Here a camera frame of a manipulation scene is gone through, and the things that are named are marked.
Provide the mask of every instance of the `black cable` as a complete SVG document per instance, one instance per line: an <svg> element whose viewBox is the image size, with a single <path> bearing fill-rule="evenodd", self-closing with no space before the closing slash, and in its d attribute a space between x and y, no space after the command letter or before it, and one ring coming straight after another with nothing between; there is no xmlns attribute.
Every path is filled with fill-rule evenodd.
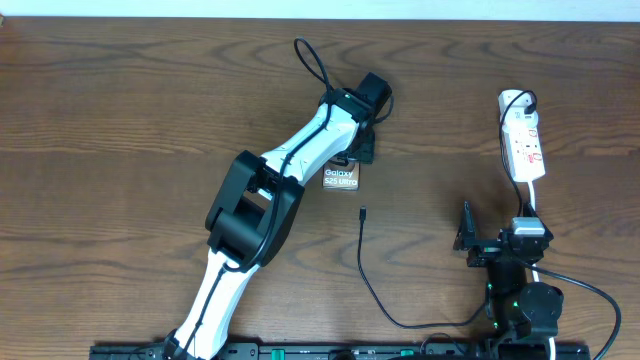
<svg viewBox="0 0 640 360"><path fill-rule="evenodd" d="M520 194L520 189L518 189L518 185L513 180L513 176L511 176L511 171L509 171L509 165L507 164L507 160L504 157L504 142L502 140L502 138L503 138L502 125L504 125L504 121L506 119L507 112L509 112L509 109L511 108L511 105L513 105L516 102L516 100L518 100L524 94L531 94L531 96L534 99L534 103L529 105L527 107L527 110L532 109L531 112L535 111L535 106L538 104L538 97L533 92L533 90L524 90L520 94L518 94L518 96L513 98L513 100L511 100L511 102L509 103L509 105L507 105L507 107L504 109L504 112L502 113L502 117L500 119L500 126L498 127L498 140L500 141L500 156L502 157L502 167L504 167L504 171L507 173L507 177L509 178L509 181L511 182L511 185L513 185L513 189L516 191L516 195L518 196L518 213L517 213L516 217L519 217L520 214L522 213L522 194Z"/></svg>
<svg viewBox="0 0 640 360"><path fill-rule="evenodd" d="M387 113L384 116L381 116L375 120L373 120L374 124L380 124L381 122L387 120L387 118L391 115L391 112L393 111L393 102L395 101L395 98L393 97L393 95L391 95L391 98L389 99L389 110L387 111Z"/></svg>
<svg viewBox="0 0 640 360"><path fill-rule="evenodd" d="M227 271L224 269L224 267L220 268L220 271L218 271L218 276L216 276L216 280L213 282L213 285L211 285L209 294L207 294L207 299L204 301L204 305L202 305L202 310L200 311L200 316L198 317L198 321L196 321L196 325L193 327L193 331L191 332L191 335L189 335L189 338L187 339L187 343L182 348L183 350L172 356L174 359L181 359L181 356L184 355L185 352L187 352L189 345L191 345L191 341L195 339L196 332L198 332L198 329L202 325L202 319L204 319L204 314L207 311L207 307L209 306L209 302L211 301L211 298L213 297L213 292L218 287L218 283L220 282L220 279L222 279L222 275L224 275L226 272Z"/></svg>
<svg viewBox="0 0 640 360"><path fill-rule="evenodd" d="M458 351L460 351L460 354L464 355L464 351L462 350L462 348L460 347L460 345L458 345L458 343L453 340L453 338L451 337L451 335L447 334L447 333L433 333L431 335L429 335L429 337L427 337L422 344L420 345L420 354L426 354L427 352L427 344L429 344L431 342L431 339L433 339L436 336L445 336L447 338L449 338L449 340L453 343L453 345L455 345L456 349L458 349Z"/></svg>
<svg viewBox="0 0 640 360"><path fill-rule="evenodd" d="M461 326L467 326L471 324L478 317L478 315L482 313L485 307L484 303L480 305L478 310L476 310L476 312L474 312L473 315L471 315L471 317L468 320L463 322L458 322L458 323L448 322L448 323L431 323L431 324L421 324L421 325L405 325L397 322L394 318L392 318L391 315L389 315L387 310L382 305L382 302L380 302L380 299L378 299L378 296L376 295L375 291L373 291L371 284L369 284L369 280L367 280L367 277L364 274L364 270L362 270L362 262L360 261L360 252L362 250L362 233L364 231L364 221L366 217L367 217L367 208L363 206L360 208L360 236L358 238L358 270L360 270L360 276L362 276L362 280L364 280L365 285L367 285L367 287L369 288L369 292L371 293L371 296L373 296L373 299L376 301L376 303L378 303L378 307L380 308L384 316L386 316L387 319L389 319L389 321L391 321L393 325L401 329L427 329L427 328L433 328L433 327L446 327L446 326L461 327Z"/></svg>
<svg viewBox="0 0 640 360"><path fill-rule="evenodd" d="M307 62L304 60L304 58L300 54L300 50L298 49L299 42L302 42L307 47L311 55L313 55L313 58L316 60L318 67L320 68L320 72L322 72L322 77L320 77L315 71L313 71L313 69L311 69L309 64L307 64ZM311 46L311 44L309 44L307 40L305 40L302 37L297 37L293 41L293 47L296 51L296 54L298 55L298 59L300 59L300 62L302 62L302 65L304 65L304 67L307 68L307 70L309 70L309 72L313 76L315 76L320 81L322 81L323 84L325 84L326 93L324 98L327 104L327 115L324 121L322 122L322 124L317 129L315 129L309 136L304 138L304 140L299 142L298 145L296 145L284 157L282 165L280 166L280 174L278 176L278 184L276 186L276 192L273 197L273 207L271 210L271 218L269 219L269 225L267 226L267 231L265 232L264 237L262 238L262 242L260 242L260 246L258 246L258 249L253 255L253 257L251 258L251 260L249 260L244 266L238 266L237 268L232 268L225 263L223 267L226 271L229 271L229 272L247 272L256 264L258 257L260 257L260 255L262 254L262 251L266 247L267 240L271 237L271 233L273 232L273 227L275 226L275 222L278 214L278 208L280 204L280 193L282 192L282 183L284 182L284 171L287 165L289 165L289 162L291 161L293 156L296 154L296 152L298 152L298 150L300 150L311 139L313 139L314 136L318 135L320 131L324 130L327 127L327 124L329 123L329 119L331 119L331 106L333 105L333 99L332 99L333 87L331 86L331 83L329 81L329 75L327 75L327 70L325 69L324 64L322 63L322 60L320 60L320 57L318 56L318 54L315 52L315 50L313 50L313 47Z"/></svg>
<svg viewBox="0 0 640 360"><path fill-rule="evenodd" d="M518 255L515 254L515 252L513 251L513 248L511 248L511 244L509 244L509 250L511 252L511 255L513 257L513 259L520 265L524 266L525 268L532 270L532 271L537 271L541 274L545 274L547 276L551 276L553 278L559 279L559 280L563 280L566 281L570 284L573 285L577 285L580 286L581 288L587 289L589 291L592 291L600 296L602 296L605 300L607 300L611 306L613 306L613 310L616 313L616 322L613 326L613 331L611 332L611 335L609 336L609 339L607 340L607 342L604 344L604 346L602 347L602 350L600 350L598 352L598 354L593 358L594 360L600 360L604 357L604 355L607 353L607 351L609 351L609 348L611 348L611 346L613 345L613 342L616 341L616 337L618 336L618 333L620 332L620 324L622 322L622 312L620 311L620 306L618 306L618 303L606 292L598 289L597 287L588 284L586 282L580 281L580 280L576 280L573 278L570 278L568 276L562 275L562 274L558 274L555 273L553 271L549 271L546 269L542 269L538 266L532 266L529 265L529 263L527 263L526 261L522 260L520 257L518 257Z"/></svg>

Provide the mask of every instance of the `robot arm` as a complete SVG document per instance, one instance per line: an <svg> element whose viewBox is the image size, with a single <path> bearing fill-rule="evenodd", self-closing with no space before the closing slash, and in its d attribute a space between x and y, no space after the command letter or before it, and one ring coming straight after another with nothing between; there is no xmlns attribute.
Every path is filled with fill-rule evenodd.
<svg viewBox="0 0 640 360"><path fill-rule="evenodd" d="M186 321L166 341L166 358L208 360L217 354L249 279L289 234L307 181L336 155L372 161L373 124L390 95L387 82L369 73L356 90L325 94L313 119L281 146L261 157L248 151L238 155L207 215L211 235L204 280ZM291 160L283 166L287 155ZM262 195L269 205L256 205L246 191Z"/></svg>

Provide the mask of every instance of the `small robot arm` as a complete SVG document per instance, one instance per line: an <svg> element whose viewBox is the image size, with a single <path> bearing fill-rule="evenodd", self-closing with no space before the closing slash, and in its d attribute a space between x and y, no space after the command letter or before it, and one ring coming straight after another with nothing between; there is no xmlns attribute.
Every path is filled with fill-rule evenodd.
<svg viewBox="0 0 640 360"><path fill-rule="evenodd" d="M186 321L165 340L165 359L217 354L249 279L286 240L307 181L334 156L373 161L373 125L390 96L388 83L369 73L355 90L327 91L313 119L281 146L260 157L249 151L236 157L206 218L211 234L204 280ZM268 206L249 200L247 191Z"/></svg>

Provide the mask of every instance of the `electrical outlet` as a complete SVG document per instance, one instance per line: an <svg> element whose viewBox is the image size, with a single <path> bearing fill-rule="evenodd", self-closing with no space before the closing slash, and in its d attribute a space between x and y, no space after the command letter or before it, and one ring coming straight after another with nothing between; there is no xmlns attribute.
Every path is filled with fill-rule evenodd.
<svg viewBox="0 0 640 360"><path fill-rule="evenodd" d="M509 103L521 92L522 90L506 90L500 94L498 103L501 118ZM524 109L532 101L529 94L518 98L509 108L503 125L509 170L516 182L533 181L545 174L537 128L538 112L528 115L524 113Z"/></svg>
<svg viewBox="0 0 640 360"><path fill-rule="evenodd" d="M522 90L505 90L498 96L498 105L500 105L500 115L504 114L505 109L513 99L522 93ZM533 114L525 114L524 110L527 106L533 103L531 94L527 93L518 98L511 107L509 113L504 119L502 130L508 133L512 127L525 126L533 128L538 126L538 113L536 111Z"/></svg>

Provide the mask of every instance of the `black power cord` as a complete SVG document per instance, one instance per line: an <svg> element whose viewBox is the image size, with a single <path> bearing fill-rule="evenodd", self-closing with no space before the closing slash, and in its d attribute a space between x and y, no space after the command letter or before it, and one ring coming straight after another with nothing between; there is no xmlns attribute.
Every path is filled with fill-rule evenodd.
<svg viewBox="0 0 640 360"><path fill-rule="evenodd" d="M525 114L531 114L536 110L536 106L538 104L538 97L532 90L524 90L520 94L518 94L518 96L513 98L513 100L511 100L511 102L509 103L509 105L507 105L507 107L504 109L504 113L502 113L502 117L500 118L500 126L498 127L498 140L500 141L500 156L502 158L502 166L504 167L504 171L507 173L507 177L509 178L511 185L513 185L513 189L516 191L516 195L518 196L518 213L516 217L519 217L520 214L522 214L522 195L520 194L520 189L518 189L518 185L516 184L516 182L513 180L513 177L511 176L508 162L504 157L504 141L503 141L504 133L502 131L502 126L504 125L504 120L506 119L507 113L509 112L509 109L511 108L511 106L516 102L516 100L518 100L524 94L531 94L531 96L534 99L534 102L531 105L527 106L527 108L525 109L524 111Z"/></svg>
<svg viewBox="0 0 640 360"><path fill-rule="evenodd" d="M514 190L516 191L516 195L518 196L518 201L519 201L519 207L518 207L518 214L517 216L520 216L521 212L522 212L522 195L520 194L520 190L518 189L518 185L516 185L516 182L513 180L513 177L511 176L511 172L509 171L509 167L507 165L507 161L504 157L504 145L503 145L503 131L502 131L502 125L504 125L504 121L507 115L507 112L509 111L509 109L511 108L511 105L513 105L516 100L518 100L521 96L523 96L524 94L531 94L531 96L534 99L534 102L527 106L525 108L525 114L532 114L537 107L538 104L538 97L536 96L536 94L532 91L532 90L524 90L522 91L520 94L518 94L518 96L516 96L513 100L511 100L511 102L509 103L509 105L507 105L507 107L504 110L504 113L502 114L502 118L500 119L500 127L498 129L498 139L500 140L500 155L502 157L502 166L504 167L504 171L507 173L507 177L509 178L509 181L511 181L511 184L513 185ZM553 278L559 279L559 280L563 280L566 281L570 284L573 285L577 285L580 286L581 288L587 289L589 291L592 291L600 296L602 296L605 300L607 300L611 306L613 306L613 310L616 313L616 321L615 324L613 326L613 331L611 332L611 335L609 336L609 339L607 339L607 342L604 344L604 347L602 348L602 350L600 350L600 352L598 352L598 354L594 357L594 360L600 360L604 357L604 355L609 351L609 349L611 348L611 346L613 345L614 341L616 340L616 337L618 336L618 333L620 332L620 324L622 322L622 313L620 311L620 307L618 306L618 303L616 303L616 301L606 292L598 289L597 287L590 285L586 282L580 281L580 280L576 280L576 279L572 279L568 276L562 275L562 274L558 274L556 272L553 271L549 271L549 270L545 270L542 269L540 267L537 266L532 266L529 263L527 263L526 261L522 260L521 258L519 258L515 252L513 251L513 249L511 248L511 244L509 244L509 251L511 252L512 258L519 263L520 265L524 266L525 268L531 270L531 271L537 271L541 274L545 274L547 276L551 276Z"/></svg>
<svg viewBox="0 0 640 360"><path fill-rule="evenodd" d="M598 352L598 354L593 358L594 360L600 360L604 357L604 355L609 351L609 349L611 348L611 346L613 345L613 342L616 341L616 337L618 337L618 333L620 332L620 324L622 323L622 312L620 311L620 306L618 306L618 303L611 297L611 295L607 294L606 292L598 289L597 287L588 284L584 281L580 281L580 280L576 280L573 278L570 278L568 276L562 275L562 274L558 274L556 272L553 271L549 271L543 268L540 268L539 266L532 266L529 263L527 263L526 261L522 260L520 257L518 257L514 252L513 249L511 248L511 244L509 244L509 250L511 251L511 255L513 257L513 260L515 260L518 264L524 266L525 268L532 270L532 271L537 271L541 274L545 274L547 276L551 276L553 278L562 280L562 281L566 281L570 284L576 285L576 286L580 286L581 288L587 289L589 291L592 291L600 296L602 296L605 300L607 300L611 306L613 306L613 310L616 313L616 322L613 325L613 331L611 332L611 335L609 336L609 339L607 339L607 342L604 344L604 346L602 347L602 349Z"/></svg>
<svg viewBox="0 0 640 360"><path fill-rule="evenodd" d="M193 353L195 355L195 352L196 352L196 349L195 349L196 332L198 332L198 329L200 328L200 326L202 326L202 320L204 319L204 314L207 311L207 307L209 306L209 302L211 301L211 297L213 297L213 292L218 287L218 283L220 283L220 279L222 279L222 275L224 275L225 273L226 273L226 270L224 269L224 267L220 268L220 271L218 271L218 275L216 276L216 280L213 282L213 285L211 285L211 289L209 290L209 294L207 294L207 298L204 301L204 304L202 305L202 310L200 311L200 316L198 317L198 321L196 321L196 325L193 327L193 331L191 332L191 335L189 335L189 338L187 339L187 343L182 348L183 350L181 352L179 352L177 354L174 354L174 356L173 356L174 359L182 359L182 356L187 353L187 349L189 348L189 345L191 345L191 341L194 341Z"/></svg>
<svg viewBox="0 0 640 360"><path fill-rule="evenodd" d="M299 42L303 43L304 46L306 46L306 48L309 50L313 58L316 60L316 63L320 68L320 72L322 73L322 77L320 77L320 75L318 75L315 71L313 71L313 69L302 57L302 54L300 53L300 49L298 48ZM324 64L322 63L322 60L320 59L318 54L315 52L315 50L313 50L313 47L311 46L311 44L309 44L309 42L307 42L307 40L305 40L303 37L297 37L293 41L293 48L296 51L296 55L298 55L298 59L300 59L300 62L302 62L302 65L304 65L304 67L307 68L307 70L309 70L309 72L314 77L322 81L322 83L325 85L326 87L325 102L327 104L327 115L324 121L322 122L322 124L317 129L315 129L311 134L309 134L309 136L304 138L304 140L299 142L298 145L296 145L293 149L291 149L291 151L289 151L287 155L284 157L282 165L280 166L280 174L278 175L278 184L276 186L276 192L273 197L273 210L271 211L271 218L269 219L269 225L267 226L267 231L265 232L264 237L262 238L262 242L260 242L260 246L258 247L258 250L255 252L251 260L249 260L249 262L247 262L244 266L238 266L236 268L232 268L225 263L223 266L224 266L224 269L228 272L247 272L256 264L258 257L260 257L260 255L262 254L262 251L267 245L267 240L271 237L271 233L273 232L273 227L275 226L275 223L276 223L278 208L280 204L280 193L282 192L282 183L284 180L284 171L287 165L289 165L289 162L291 161L293 156L298 152L298 150L300 150L311 139L313 139L314 136L318 135L322 130L324 130L327 127L327 124L331 119L331 107L333 105L333 98L331 94L333 93L333 87L331 86L331 83L329 81L329 75L327 75L327 70L325 69Z"/></svg>
<svg viewBox="0 0 640 360"><path fill-rule="evenodd" d="M382 313L384 314L384 316L387 317L387 319L389 319L389 321L391 321L391 323L401 329L427 329L427 328L434 328L434 327L462 327L462 326L467 326L469 324L471 324L477 317L478 315L480 315L480 313L482 313L482 311L484 310L485 307L485 303L482 303L482 305L480 305L480 307L478 308L478 310L476 310L476 312L473 313L473 315L471 315L471 317L463 322L448 322L448 323L431 323L431 324L420 324L420 325L405 325L402 323L399 323L398 321L396 321L394 318L391 317L391 315L389 315L389 313L387 312L387 310L384 308L384 306L382 305L382 302L380 302L380 299L378 299L378 296L376 295L375 291L373 291L373 288L371 287L371 284L369 284L369 280L367 280L367 276L364 274L364 270L362 270L362 262L360 261L360 253L362 250L362 233L364 231L364 221L367 218L367 208L366 207L361 207L360 208L360 236L358 238L358 270L360 270L360 276L362 276L362 280L364 280L365 285L367 285L367 288L369 288L369 292L371 293L371 296L373 296L373 299L376 301L376 303L378 303L378 307L380 308L380 310L382 311Z"/></svg>

